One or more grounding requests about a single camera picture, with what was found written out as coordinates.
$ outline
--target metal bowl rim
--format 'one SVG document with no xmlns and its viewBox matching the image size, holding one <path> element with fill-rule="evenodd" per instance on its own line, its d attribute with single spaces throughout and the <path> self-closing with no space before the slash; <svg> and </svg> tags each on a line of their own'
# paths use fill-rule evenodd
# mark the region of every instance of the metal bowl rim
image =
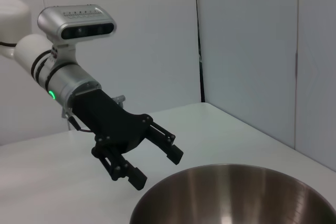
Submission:
<svg viewBox="0 0 336 224">
<path fill-rule="evenodd" d="M 201 169 L 201 168 L 207 168 L 207 167 L 212 167 L 212 166 L 245 166 L 245 167 L 252 167 L 252 168 L 257 168 L 257 169 L 264 169 L 264 170 L 269 170 L 271 172 L 274 172 L 274 173 L 278 173 L 278 174 L 281 174 L 281 175 L 284 175 L 290 179 L 293 179 L 295 182 L 303 185 L 303 186 L 306 186 L 308 187 L 310 190 L 312 190 L 314 193 L 316 193 L 318 196 L 321 197 L 321 199 L 323 200 L 324 203 L 327 204 L 327 206 L 331 209 L 331 211 L 333 212 L 334 216 L 336 217 L 336 210 L 333 208 L 333 206 L 329 203 L 329 201 L 326 200 L 326 198 L 324 198 L 318 191 L 316 191 L 314 188 L 312 188 L 311 186 L 307 185 L 306 183 L 298 180 L 297 178 L 294 178 L 290 175 L 287 175 L 285 173 L 282 173 L 282 172 L 279 172 L 277 170 L 273 170 L 273 169 L 270 169 L 270 168 L 265 168 L 265 167 L 261 167 L 261 166 L 256 166 L 256 165 L 244 165 L 244 164 L 211 164 L 211 165 L 200 165 L 200 166 L 195 166 L 195 167 L 192 167 L 192 168 L 188 168 L 188 169 L 185 169 L 185 170 L 182 170 L 180 172 L 177 172 L 177 173 L 174 173 L 170 176 L 168 176 L 167 178 L 164 178 L 163 180 L 159 181 L 158 183 L 156 183 L 154 186 L 152 186 L 148 191 L 145 192 L 144 195 L 142 195 L 141 199 L 138 201 L 138 203 L 136 204 L 135 208 L 133 209 L 133 212 L 132 212 L 132 215 L 131 215 L 131 219 L 130 219 L 130 223 L 132 223 L 132 218 L 133 218 L 133 215 L 134 215 L 134 212 L 135 210 L 137 209 L 137 207 L 139 206 L 141 200 L 149 193 L 149 191 L 153 191 L 155 190 L 157 187 L 159 187 L 163 182 L 165 182 L 166 180 L 169 180 L 175 176 L 178 176 L 179 174 L 181 173 L 184 173 L 188 170 L 196 170 L 196 169 Z"/>
</svg>

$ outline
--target white wall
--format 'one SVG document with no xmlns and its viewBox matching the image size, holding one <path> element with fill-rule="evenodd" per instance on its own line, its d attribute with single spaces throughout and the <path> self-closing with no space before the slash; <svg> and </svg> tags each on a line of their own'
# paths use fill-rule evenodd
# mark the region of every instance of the white wall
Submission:
<svg viewBox="0 0 336 224">
<path fill-rule="evenodd" d="M 34 24 L 42 0 L 24 0 Z M 149 113 L 200 101 L 195 0 L 44 0 L 95 3 L 117 22 L 112 38 L 79 44 L 78 62 L 125 109 Z M 67 129 L 61 108 L 13 62 L 0 58 L 0 143 Z"/>
<path fill-rule="evenodd" d="M 297 0 L 199 0 L 206 100 L 293 147 Z"/>
<path fill-rule="evenodd" d="M 336 170 L 336 2 L 299 7 L 296 149 Z"/>
</svg>

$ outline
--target camera lens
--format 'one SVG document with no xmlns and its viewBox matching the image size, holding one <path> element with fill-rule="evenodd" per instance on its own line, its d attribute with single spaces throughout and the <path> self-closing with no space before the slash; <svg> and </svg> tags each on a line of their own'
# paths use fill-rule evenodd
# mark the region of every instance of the camera lens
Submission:
<svg viewBox="0 0 336 224">
<path fill-rule="evenodd" d="M 114 30 L 113 23 L 89 25 L 89 26 L 77 26 L 67 27 L 62 33 L 62 39 L 76 39 L 89 36 L 98 36 L 104 34 L 110 34 Z"/>
<path fill-rule="evenodd" d="M 102 26 L 97 27 L 97 35 L 101 35 L 104 33 L 104 28 Z"/>
<path fill-rule="evenodd" d="M 62 39 L 71 39 L 70 29 L 64 29 L 62 32 Z"/>
<path fill-rule="evenodd" d="M 88 36 L 88 28 L 85 26 L 78 27 L 75 32 L 76 38 L 86 37 Z"/>
</svg>

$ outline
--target stainless steel bowl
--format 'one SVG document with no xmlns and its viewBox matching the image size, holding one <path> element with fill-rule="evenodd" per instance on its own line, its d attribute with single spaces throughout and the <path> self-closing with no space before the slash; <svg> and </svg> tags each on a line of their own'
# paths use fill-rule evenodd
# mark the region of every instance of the stainless steel bowl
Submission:
<svg viewBox="0 0 336 224">
<path fill-rule="evenodd" d="M 151 188 L 130 224 L 334 224 L 336 212 L 314 189 L 247 165 L 209 165 Z"/>
</svg>

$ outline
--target metal bracket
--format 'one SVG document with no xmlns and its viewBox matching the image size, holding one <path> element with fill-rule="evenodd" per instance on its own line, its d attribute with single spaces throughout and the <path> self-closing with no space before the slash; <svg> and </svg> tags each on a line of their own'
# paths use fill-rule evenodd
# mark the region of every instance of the metal bracket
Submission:
<svg viewBox="0 0 336 224">
<path fill-rule="evenodd" d="M 123 102 L 126 101 L 126 97 L 124 95 L 113 97 L 112 100 L 115 101 L 120 107 L 124 108 Z"/>
<path fill-rule="evenodd" d="M 62 108 L 62 118 L 64 118 L 64 119 L 68 119 L 68 117 L 67 117 L 67 112 L 65 111 L 64 108 Z"/>
</svg>

